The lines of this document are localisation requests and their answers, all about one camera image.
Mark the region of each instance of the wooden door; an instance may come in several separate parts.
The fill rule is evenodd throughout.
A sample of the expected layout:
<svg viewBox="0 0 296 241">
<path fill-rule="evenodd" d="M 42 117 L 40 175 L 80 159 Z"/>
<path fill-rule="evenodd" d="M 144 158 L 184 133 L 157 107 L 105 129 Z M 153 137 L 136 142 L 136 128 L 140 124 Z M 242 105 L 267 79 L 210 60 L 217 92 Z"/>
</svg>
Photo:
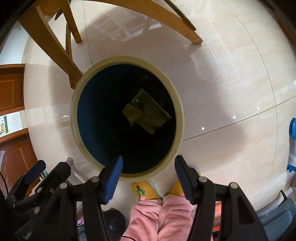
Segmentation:
<svg viewBox="0 0 296 241">
<path fill-rule="evenodd" d="M 24 64 L 0 65 L 0 116 L 24 110 Z"/>
<path fill-rule="evenodd" d="M 30 143 L 29 134 L 21 135 L 0 144 L 0 150 L 5 151 L 1 173 L 10 191 L 18 178 L 37 163 L 37 158 Z M 6 194 L 2 180 L 0 180 L 0 184 L 2 192 Z"/>
</svg>

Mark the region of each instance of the tiled floor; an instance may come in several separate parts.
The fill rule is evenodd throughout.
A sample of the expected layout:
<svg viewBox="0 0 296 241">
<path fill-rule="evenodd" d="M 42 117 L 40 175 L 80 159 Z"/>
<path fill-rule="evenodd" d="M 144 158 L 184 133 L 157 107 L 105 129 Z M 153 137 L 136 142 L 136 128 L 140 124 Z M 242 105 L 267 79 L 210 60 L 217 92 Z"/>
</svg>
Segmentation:
<svg viewBox="0 0 296 241">
<path fill-rule="evenodd" d="M 72 41 L 73 60 L 86 72 L 116 55 L 147 60 L 175 85 L 184 108 L 180 154 L 221 184 L 237 182 L 257 210 L 287 189 L 288 127 L 296 115 L 296 58 L 278 23 L 257 0 L 174 0 L 204 42 L 192 45 L 174 30 L 142 14 L 109 4 L 72 1 L 83 38 Z M 66 21 L 49 24 L 65 46 Z M 32 44 L 24 99 L 36 155 L 49 169 L 68 156 L 86 178 L 97 175 L 78 150 L 70 127 L 73 90 L 68 76 Z M 176 178 L 173 164 L 152 178 L 160 194 Z M 136 204 L 120 182 L 108 207 L 125 216 Z"/>
</svg>

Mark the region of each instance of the white wall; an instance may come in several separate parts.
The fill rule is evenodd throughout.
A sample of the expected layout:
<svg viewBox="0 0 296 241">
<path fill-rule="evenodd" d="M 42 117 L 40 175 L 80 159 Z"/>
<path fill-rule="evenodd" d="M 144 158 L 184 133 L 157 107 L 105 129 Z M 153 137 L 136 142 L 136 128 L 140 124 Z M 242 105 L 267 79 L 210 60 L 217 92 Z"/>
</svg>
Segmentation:
<svg viewBox="0 0 296 241">
<path fill-rule="evenodd" d="M 4 116 L 6 116 L 6 119 L 7 119 L 8 133 L 0 134 L 0 138 L 2 136 L 6 136 L 8 134 L 11 134 L 13 132 L 20 131 L 23 129 L 19 111 L 0 116 L 0 123 L 4 122 Z"/>
<path fill-rule="evenodd" d="M 21 64 L 28 37 L 29 34 L 17 21 L 0 52 L 0 64 Z"/>
</svg>

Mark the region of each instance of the yellow cloth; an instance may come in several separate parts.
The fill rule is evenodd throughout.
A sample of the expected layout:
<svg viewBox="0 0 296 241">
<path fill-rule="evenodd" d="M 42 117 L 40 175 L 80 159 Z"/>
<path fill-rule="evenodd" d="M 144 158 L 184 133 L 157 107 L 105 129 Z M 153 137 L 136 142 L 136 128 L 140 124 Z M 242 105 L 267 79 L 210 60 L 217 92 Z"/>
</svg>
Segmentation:
<svg viewBox="0 0 296 241">
<path fill-rule="evenodd" d="M 132 126 L 135 122 L 153 135 L 172 117 L 143 89 L 128 103 L 122 113 Z"/>
<path fill-rule="evenodd" d="M 154 190 L 148 181 L 132 183 L 131 188 L 139 201 L 160 198 L 157 191 Z"/>
<path fill-rule="evenodd" d="M 184 192 L 183 189 L 181 187 L 181 183 L 179 181 L 179 179 L 177 178 L 177 180 L 175 181 L 175 184 L 170 192 L 170 195 L 176 195 L 176 196 L 182 196 L 184 197 Z"/>
</svg>

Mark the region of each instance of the black cable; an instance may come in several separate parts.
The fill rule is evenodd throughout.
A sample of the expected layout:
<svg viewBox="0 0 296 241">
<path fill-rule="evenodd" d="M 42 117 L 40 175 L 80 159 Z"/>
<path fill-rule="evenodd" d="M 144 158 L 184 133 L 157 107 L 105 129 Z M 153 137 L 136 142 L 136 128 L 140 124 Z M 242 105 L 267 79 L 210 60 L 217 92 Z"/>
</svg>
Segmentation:
<svg viewBox="0 0 296 241">
<path fill-rule="evenodd" d="M 4 177 L 3 177 L 3 175 L 2 175 L 1 172 L 0 172 L 0 175 L 1 175 L 2 179 L 3 179 L 3 181 L 4 181 L 4 184 L 5 184 L 5 188 L 6 188 L 6 196 L 8 196 L 8 188 L 7 188 L 7 184 L 6 184 L 5 179 L 4 179 Z"/>
<path fill-rule="evenodd" d="M 136 240 L 134 240 L 133 238 L 128 237 L 128 236 L 121 236 L 121 237 L 123 237 L 123 238 L 128 238 L 128 239 L 131 239 L 131 240 L 133 240 L 133 241 L 136 241 Z"/>
</svg>

